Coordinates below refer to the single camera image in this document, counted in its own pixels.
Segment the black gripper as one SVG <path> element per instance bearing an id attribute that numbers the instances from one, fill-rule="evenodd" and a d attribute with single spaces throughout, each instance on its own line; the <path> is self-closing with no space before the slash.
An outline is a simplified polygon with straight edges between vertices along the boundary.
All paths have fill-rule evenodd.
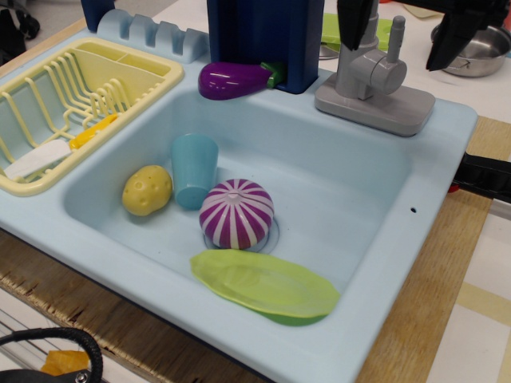
<path id="1" fill-rule="evenodd" d="M 356 50 L 374 14 L 374 0 L 338 0 L 340 41 Z M 402 4 L 443 13 L 426 63 L 429 71 L 446 68 L 468 45 L 479 30 L 501 26 L 510 1 L 490 0 L 407 0 Z"/>

